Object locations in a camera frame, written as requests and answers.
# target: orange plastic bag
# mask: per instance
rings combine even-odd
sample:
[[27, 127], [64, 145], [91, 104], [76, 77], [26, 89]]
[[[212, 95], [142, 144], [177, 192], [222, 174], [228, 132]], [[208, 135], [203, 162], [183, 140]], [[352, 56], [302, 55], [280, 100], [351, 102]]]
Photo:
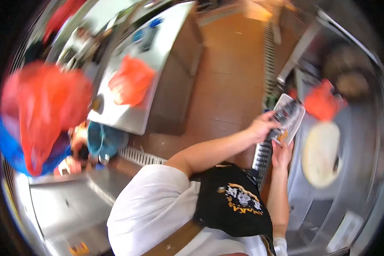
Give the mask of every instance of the orange plastic bag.
[[118, 72], [108, 83], [115, 104], [130, 106], [139, 104], [144, 99], [154, 76], [155, 71], [142, 60], [126, 55]]
[[347, 102], [332, 95], [332, 88], [330, 81], [323, 79], [320, 85], [310, 91], [304, 101], [304, 107], [310, 115], [321, 121], [330, 121], [347, 105]]
[[61, 72], [34, 62], [7, 80], [1, 102], [4, 115], [20, 121], [20, 140], [28, 172], [40, 175], [61, 131], [87, 119], [92, 84], [82, 71]]

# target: printed logo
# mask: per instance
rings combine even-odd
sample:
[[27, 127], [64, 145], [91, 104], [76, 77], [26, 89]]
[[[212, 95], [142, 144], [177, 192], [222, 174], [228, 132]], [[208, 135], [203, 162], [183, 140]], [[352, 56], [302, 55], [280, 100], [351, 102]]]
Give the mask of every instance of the printed logo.
[[241, 185], [229, 183], [226, 187], [218, 187], [217, 192], [225, 194], [229, 207], [233, 208], [234, 211], [263, 215], [257, 196], [245, 190]]

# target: person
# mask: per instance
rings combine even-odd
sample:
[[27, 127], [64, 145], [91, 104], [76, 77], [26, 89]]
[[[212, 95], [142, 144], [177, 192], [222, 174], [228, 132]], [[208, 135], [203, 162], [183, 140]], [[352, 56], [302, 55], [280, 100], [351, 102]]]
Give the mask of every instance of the person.
[[[260, 115], [246, 130], [190, 146], [164, 165], [144, 166], [120, 193], [108, 218], [114, 254], [287, 255], [287, 167], [293, 145], [280, 147], [272, 141], [267, 207], [256, 182], [237, 165], [224, 162], [279, 127], [270, 120], [273, 114]], [[159, 251], [162, 244], [166, 252]]]

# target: black apron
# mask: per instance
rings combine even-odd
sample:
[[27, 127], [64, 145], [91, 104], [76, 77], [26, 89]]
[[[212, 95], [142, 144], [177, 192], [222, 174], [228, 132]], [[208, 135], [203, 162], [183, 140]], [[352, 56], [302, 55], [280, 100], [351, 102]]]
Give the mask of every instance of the black apron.
[[270, 215], [249, 174], [234, 163], [222, 162], [192, 180], [201, 182], [195, 221], [233, 237], [260, 235], [268, 254], [276, 255]]

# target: wrist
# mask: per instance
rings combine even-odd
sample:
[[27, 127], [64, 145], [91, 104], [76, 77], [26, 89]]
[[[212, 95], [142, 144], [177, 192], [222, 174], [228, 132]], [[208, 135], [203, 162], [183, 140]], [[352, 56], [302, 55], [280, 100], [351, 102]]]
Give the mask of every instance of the wrist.
[[284, 174], [285, 176], [288, 175], [288, 170], [286, 165], [273, 166], [272, 175], [280, 175], [280, 174]]
[[250, 129], [246, 129], [240, 132], [242, 139], [248, 143], [248, 146], [256, 144], [257, 135]]

